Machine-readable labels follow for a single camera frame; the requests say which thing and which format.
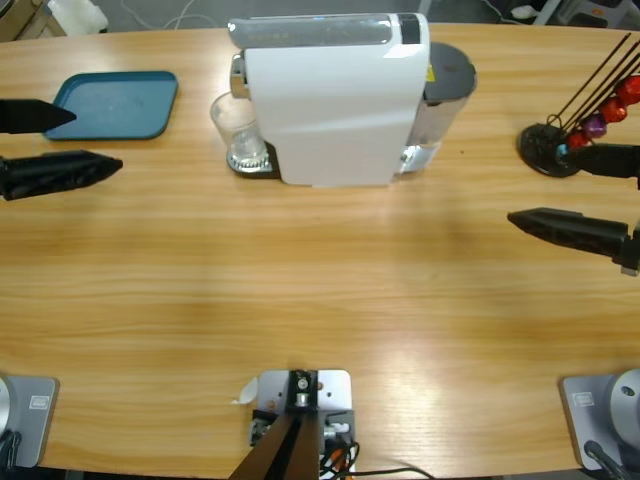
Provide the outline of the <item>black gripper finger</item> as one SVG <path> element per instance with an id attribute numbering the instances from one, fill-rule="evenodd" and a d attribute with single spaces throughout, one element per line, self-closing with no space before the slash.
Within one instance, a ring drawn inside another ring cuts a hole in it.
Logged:
<path id="1" fill-rule="evenodd" d="M 38 99 L 2 99 L 1 132 L 6 134 L 42 133 L 76 119 L 64 108 Z"/>
<path id="2" fill-rule="evenodd" d="M 6 201 L 86 188 L 114 175 L 123 161 L 86 150 L 1 158 L 1 197 Z"/>
<path id="3" fill-rule="evenodd" d="M 507 219 L 523 232 L 548 243 L 629 263 L 629 226 L 546 207 L 511 212 Z"/>
<path id="4" fill-rule="evenodd" d="M 598 176 L 614 178 L 639 177 L 639 146 L 596 144 L 569 151 L 563 161 Z"/>

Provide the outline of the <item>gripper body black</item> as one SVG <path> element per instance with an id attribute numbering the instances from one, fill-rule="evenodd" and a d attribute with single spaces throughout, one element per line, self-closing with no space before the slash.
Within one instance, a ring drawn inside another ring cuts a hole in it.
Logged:
<path id="1" fill-rule="evenodd" d="M 637 223 L 630 236 L 628 236 L 621 248 L 619 264 L 621 272 L 629 276 L 639 275 L 640 262 L 640 223 Z"/>

